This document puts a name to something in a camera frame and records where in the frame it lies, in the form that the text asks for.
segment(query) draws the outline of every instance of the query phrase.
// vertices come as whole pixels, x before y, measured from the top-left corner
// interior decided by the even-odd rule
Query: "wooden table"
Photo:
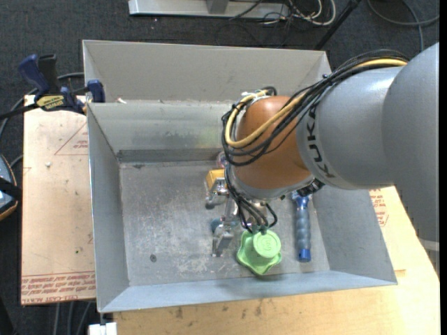
[[[85,117],[36,110],[24,129],[22,303],[92,298]],[[372,197],[397,285],[115,313],[119,335],[440,334],[439,279],[400,199]]]

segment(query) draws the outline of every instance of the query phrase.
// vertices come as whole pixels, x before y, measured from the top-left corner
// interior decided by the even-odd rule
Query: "clamp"
[[[29,109],[41,108],[46,112],[55,110],[68,110],[85,114],[86,106],[79,100],[75,93],[67,87],[60,87],[56,74],[56,56],[47,55],[38,59],[36,54],[25,58],[19,65],[22,77],[35,88],[34,104]],[[98,80],[90,80],[85,88],[76,92],[90,92],[91,99],[95,103],[105,102],[103,85]]]

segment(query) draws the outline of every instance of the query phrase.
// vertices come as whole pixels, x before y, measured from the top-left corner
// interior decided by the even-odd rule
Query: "yellow cable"
[[[365,66],[373,66],[375,64],[389,64],[390,66],[405,66],[406,62],[400,61],[397,59],[387,59],[387,58],[375,59],[372,61],[367,61],[367,62],[358,64],[357,66],[352,67],[352,69],[359,68],[359,67],[365,67]],[[237,107],[231,112],[231,114],[228,118],[228,122],[226,124],[226,128],[225,128],[225,142],[227,143],[228,146],[233,147],[233,148],[243,148],[243,147],[251,144],[256,138],[258,138],[262,133],[264,133],[268,129],[269,126],[271,126],[279,118],[284,116],[287,112],[292,110],[293,107],[296,104],[298,104],[301,101],[302,97],[306,94],[306,91],[302,92],[298,97],[296,97],[294,100],[292,100],[292,102],[290,102],[286,107],[283,107],[282,109],[280,109],[280,111],[278,111],[278,113],[276,113],[273,117],[268,119],[263,125],[261,125],[259,128],[257,128],[252,134],[246,136],[244,139],[238,140],[238,141],[232,140],[231,139],[231,128],[233,127],[234,121],[240,112],[240,108],[244,107],[245,104],[247,102],[251,101],[252,99],[255,99],[256,97],[265,95],[265,92],[266,91],[261,91],[261,92],[258,92],[257,94],[250,94],[250,95],[244,97],[238,103]]]

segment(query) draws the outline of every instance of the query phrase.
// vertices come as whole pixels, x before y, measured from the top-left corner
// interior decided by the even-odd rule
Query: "green plastic object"
[[[241,265],[262,276],[281,262],[281,241],[278,235],[270,230],[264,234],[244,231],[236,258]]]

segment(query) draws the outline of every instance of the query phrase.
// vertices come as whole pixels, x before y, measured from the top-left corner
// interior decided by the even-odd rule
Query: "dark gray carpet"
[[[241,45],[312,49],[325,29],[296,22],[286,29],[262,27],[244,20],[197,17],[130,17],[128,0],[0,0],[0,113],[9,110],[31,87],[17,66],[31,53],[58,56],[59,74],[82,71],[83,39],[153,41],[201,45]],[[349,0],[335,0],[339,11]],[[373,0],[388,17],[413,21],[401,1]],[[420,20],[439,14],[439,0],[406,0]],[[439,41],[439,21],[423,29],[429,47]],[[324,47],[333,68],[361,52],[391,48],[414,57],[420,49],[418,30],[399,27],[374,15],[363,1]],[[23,118],[14,117],[0,140],[0,152],[11,161],[22,153]],[[19,163],[15,168],[21,183]],[[51,334],[55,307],[21,307],[20,218],[18,209],[0,223],[0,297],[21,334]],[[77,324],[85,304],[77,303]],[[60,334],[66,333],[68,304],[61,307]],[[89,320],[98,320],[89,312]]]

